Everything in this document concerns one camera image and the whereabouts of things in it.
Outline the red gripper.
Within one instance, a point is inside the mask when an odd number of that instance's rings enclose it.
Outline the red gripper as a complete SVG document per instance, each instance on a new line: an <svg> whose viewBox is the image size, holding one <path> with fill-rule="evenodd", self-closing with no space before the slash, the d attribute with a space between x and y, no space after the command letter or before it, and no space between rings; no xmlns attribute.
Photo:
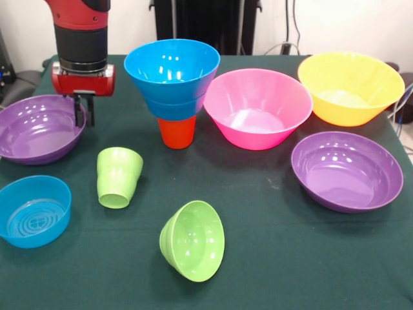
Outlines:
<svg viewBox="0 0 413 310"><path fill-rule="evenodd" d="M86 124L88 127L94 127L94 95L111 96L114 93L116 67L109 64L101 72L76 74L64 70L58 61L54 61L52 63L51 78L58 94L74 95L74 115L77 127L82 127L84 123L84 113L79 94L85 94L84 98L87 103Z"/></svg>

